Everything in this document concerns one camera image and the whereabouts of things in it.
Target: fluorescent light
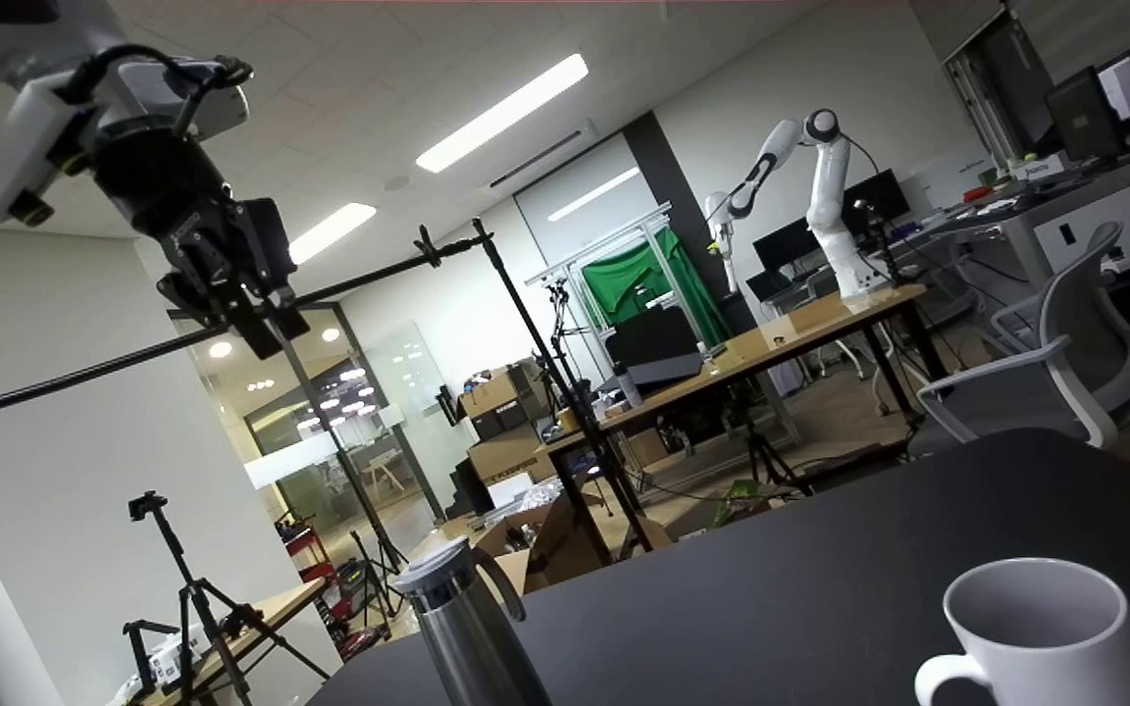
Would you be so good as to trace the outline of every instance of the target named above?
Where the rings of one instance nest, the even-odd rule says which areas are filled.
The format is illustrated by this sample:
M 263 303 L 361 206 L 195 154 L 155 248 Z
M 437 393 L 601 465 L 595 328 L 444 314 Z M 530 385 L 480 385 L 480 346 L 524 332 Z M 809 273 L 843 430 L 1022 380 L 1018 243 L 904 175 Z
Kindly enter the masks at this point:
M 231 355 L 231 351 L 236 351 L 236 346 L 223 341 L 223 337 L 208 346 L 208 355 L 212 355 L 212 359 L 223 359 L 223 355 Z
M 586 73 L 588 73 L 588 63 L 580 56 L 561 60 L 558 68 L 517 86 L 509 99 L 495 102 L 487 113 L 471 116 L 462 128 L 449 133 L 440 145 L 425 149 L 416 163 L 428 174 L 450 168 L 456 159 L 462 159 L 469 154 L 497 137 L 503 128 L 517 125 L 527 113 L 567 94 Z
M 595 184 L 592 192 L 586 192 L 586 197 L 569 201 L 567 206 L 558 206 L 551 219 L 558 222 L 558 219 L 567 219 L 569 213 L 601 201 L 603 192 L 614 192 L 614 189 L 619 189 L 619 184 L 628 184 L 628 181 L 637 181 L 637 175 L 641 175 L 641 168 L 624 168 L 619 175 L 614 175 L 614 181 Z
M 305 236 L 291 239 L 291 257 L 310 261 L 313 256 L 322 256 L 339 239 L 352 236 L 374 217 L 378 217 L 378 206 L 369 206 L 369 202 L 340 202 L 322 222 L 313 222 Z

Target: cylindrical container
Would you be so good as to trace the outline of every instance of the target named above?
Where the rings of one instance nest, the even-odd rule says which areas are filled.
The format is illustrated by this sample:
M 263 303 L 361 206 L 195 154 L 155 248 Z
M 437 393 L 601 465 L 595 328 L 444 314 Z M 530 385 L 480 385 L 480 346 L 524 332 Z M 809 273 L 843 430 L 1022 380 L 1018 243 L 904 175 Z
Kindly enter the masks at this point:
M 410 565 L 393 589 L 411 605 L 450 706 L 547 706 L 551 694 L 509 622 L 527 606 L 491 553 L 450 540 Z

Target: table leg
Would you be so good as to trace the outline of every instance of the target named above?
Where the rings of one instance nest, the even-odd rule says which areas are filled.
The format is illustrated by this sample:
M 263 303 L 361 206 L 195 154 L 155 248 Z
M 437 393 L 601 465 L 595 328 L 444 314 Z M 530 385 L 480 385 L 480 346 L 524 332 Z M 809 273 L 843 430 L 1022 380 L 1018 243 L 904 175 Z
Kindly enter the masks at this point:
M 929 328 L 921 324 L 913 303 L 904 307 L 904 324 L 907 324 L 907 332 L 909 332 L 909 341 L 913 341 L 913 348 L 919 348 L 919 355 L 925 366 L 925 380 L 942 380 L 947 378 L 947 359 L 934 348 Z
M 873 355 L 874 355 L 888 388 L 891 388 L 891 401 L 904 406 L 907 425 L 919 427 L 919 412 L 913 412 L 913 405 L 909 405 L 909 396 L 907 396 L 907 385 L 896 378 L 891 359 L 882 355 L 882 346 L 881 346 L 881 337 L 874 337 L 874 324 L 865 324 L 865 337 L 866 337 L 866 346 L 873 346 Z
M 580 515 L 580 529 L 588 534 L 601 565 L 614 565 L 614 553 L 607 553 L 603 534 L 601 534 L 601 524 L 595 524 L 595 517 L 588 508 L 588 498 L 580 493 L 580 485 L 573 483 L 569 465 L 561 463 L 561 452 L 551 455 L 551 457 L 554 457 L 554 469 L 561 478 L 561 489 L 567 489 L 569 504 Z

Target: cardboard box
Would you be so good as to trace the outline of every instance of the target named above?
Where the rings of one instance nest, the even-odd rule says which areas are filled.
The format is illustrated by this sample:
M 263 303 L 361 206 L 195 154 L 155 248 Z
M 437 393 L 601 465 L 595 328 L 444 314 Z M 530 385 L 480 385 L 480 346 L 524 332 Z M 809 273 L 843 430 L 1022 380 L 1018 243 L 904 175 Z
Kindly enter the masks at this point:
M 527 427 L 527 412 L 517 405 L 508 405 L 487 414 L 471 414 L 471 427 L 480 440 L 495 440 L 495 436 Z
M 551 455 L 551 452 L 537 452 L 537 455 L 535 455 L 530 478 L 535 478 L 535 483 L 558 478 L 558 465 L 554 465 L 554 455 Z
M 628 457 L 628 465 L 650 465 L 650 463 L 666 457 L 671 452 L 657 427 L 645 427 L 637 436 L 619 436 L 619 455 Z
M 475 414 L 487 414 L 495 406 L 508 406 L 508 405 L 517 405 L 517 388 L 516 388 L 516 378 L 508 370 L 491 370 L 491 380 L 462 393 L 458 396 L 458 406 L 475 418 Z
M 516 427 L 508 436 L 480 440 L 471 446 L 471 463 L 475 463 L 482 483 L 497 483 L 497 478 L 509 478 L 517 469 L 530 469 L 537 463 L 537 436 L 530 427 Z

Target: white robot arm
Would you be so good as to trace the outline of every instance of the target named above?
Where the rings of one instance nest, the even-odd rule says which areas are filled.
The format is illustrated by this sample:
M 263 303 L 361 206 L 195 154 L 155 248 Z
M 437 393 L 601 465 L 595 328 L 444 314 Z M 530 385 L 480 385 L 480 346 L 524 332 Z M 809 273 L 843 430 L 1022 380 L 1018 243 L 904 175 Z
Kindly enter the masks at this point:
M 851 303 L 888 285 L 888 273 L 857 252 L 857 239 L 843 222 L 848 137 L 841 133 L 841 116 L 834 110 L 814 110 L 803 125 L 777 121 L 760 142 L 749 175 L 713 206 L 711 229 L 713 239 L 728 239 L 732 219 L 747 219 L 754 213 L 769 174 L 781 168 L 803 142 L 817 145 L 803 222 L 837 273 L 841 298 Z
M 267 355 L 305 328 L 291 307 L 291 239 L 270 201 L 231 201 L 199 149 L 238 125 L 238 60 L 172 60 L 123 38 L 102 0 L 0 0 L 0 222 L 45 222 L 59 174 L 92 174 L 135 230 L 161 243 L 161 295 L 204 324 L 236 324 Z

